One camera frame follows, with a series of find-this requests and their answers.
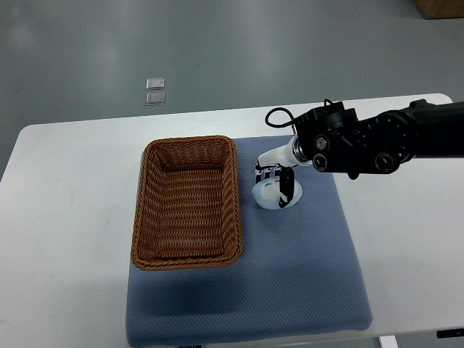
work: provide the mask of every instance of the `blue cloth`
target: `blue cloth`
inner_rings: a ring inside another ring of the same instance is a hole
[[[250,194],[258,155],[289,137],[236,139],[243,254],[225,268],[144,272],[130,265],[133,347],[365,330],[372,315],[334,179],[295,168],[303,196],[264,210]]]

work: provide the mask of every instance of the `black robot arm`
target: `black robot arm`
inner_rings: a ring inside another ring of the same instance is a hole
[[[425,99],[359,121],[343,102],[322,107],[285,125],[295,127],[293,153],[320,172],[390,174],[413,157],[464,157],[464,102],[435,105]]]

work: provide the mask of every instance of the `wicker basket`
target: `wicker basket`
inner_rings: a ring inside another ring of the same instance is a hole
[[[130,258],[140,270],[231,265],[241,255],[235,143],[226,136],[151,142],[142,159]]]

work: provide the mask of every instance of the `cardboard box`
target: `cardboard box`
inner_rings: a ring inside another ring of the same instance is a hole
[[[414,0],[427,20],[464,18],[464,0]]]

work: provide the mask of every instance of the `concrete floor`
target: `concrete floor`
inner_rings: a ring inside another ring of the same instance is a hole
[[[30,124],[324,98],[458,102],[463,62],[464,20],[424,20],[413,0],[0,0],[0,175]],[[157,76],[166,104],[146,107],[145,80]],[[464,345],[434,333],[398,341]]]

